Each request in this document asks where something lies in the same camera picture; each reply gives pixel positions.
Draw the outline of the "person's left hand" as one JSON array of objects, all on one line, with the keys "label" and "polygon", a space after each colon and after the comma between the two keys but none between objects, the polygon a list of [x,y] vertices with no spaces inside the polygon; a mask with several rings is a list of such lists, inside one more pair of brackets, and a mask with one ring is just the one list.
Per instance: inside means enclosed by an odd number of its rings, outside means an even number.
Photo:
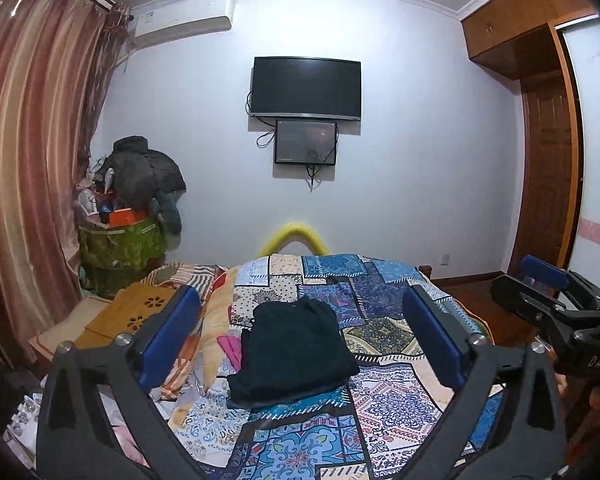
[{"label": "person's left hand", "polygon": [[565,414],[566,461],[574,466],[600,444],[600,386],[562,374],[556,374],[555,379]]}]

